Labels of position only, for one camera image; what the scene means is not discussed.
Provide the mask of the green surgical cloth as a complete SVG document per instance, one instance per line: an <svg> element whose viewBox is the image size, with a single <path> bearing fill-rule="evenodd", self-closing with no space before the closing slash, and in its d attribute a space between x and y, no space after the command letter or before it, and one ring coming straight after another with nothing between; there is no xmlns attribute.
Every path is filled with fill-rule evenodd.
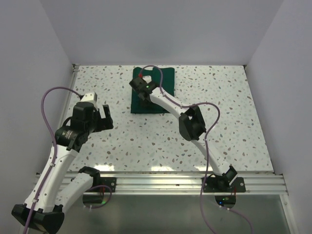
<svg viewBox="0 0 312 234"><path fill-rule="evenodd" d="M175 90L175 69L173 67L161 68L163 73L162 88L170 95L174 96ZM152 81L160 83L160 72L156 68L152 70L144 70L143 76L150 76ZM168 113L164 108L154 104L153 110L143 110L141 108L141 99L138 97L136 92L132 90L131 99L131 114L163 114Z"/></svg>

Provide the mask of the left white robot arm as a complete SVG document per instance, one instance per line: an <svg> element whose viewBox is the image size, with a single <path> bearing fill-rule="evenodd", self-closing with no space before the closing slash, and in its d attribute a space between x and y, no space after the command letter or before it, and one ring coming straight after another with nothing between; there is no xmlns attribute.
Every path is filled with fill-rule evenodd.
<svg viewBox="0 0 312 234"><path fill-rule="evenodd" d="M105 117L90 101L80 101L73 114L56 130L49 159L31 194L23 204L16 204L12 216L26 230L34 229L46 234L56 234L66 212L84 192L112 194L115 190L103 183L99 170L84 166L63 190L60 186L72 161L92 133L111 130L113 119L108 105L103 106Z"/></svg>

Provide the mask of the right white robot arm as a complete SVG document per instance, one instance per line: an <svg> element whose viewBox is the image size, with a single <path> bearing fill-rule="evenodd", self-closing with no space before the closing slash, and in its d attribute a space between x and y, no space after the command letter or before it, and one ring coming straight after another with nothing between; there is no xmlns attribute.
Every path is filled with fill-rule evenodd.
<svg viewBox="0 0 312 234"><path fill-rule="evenodd" d="M165 92L155 82L147 83L142 77L131 80L129 84L141 100L157 104L177 118L180 135L202 152L213 170L214 177L206 179L205 183L222 192L229 191L234 186L237 171L207 140L208 133L215 125L213 124L209 129L206 129L199 106L209 105L209 103L184 104Z"/></svg>

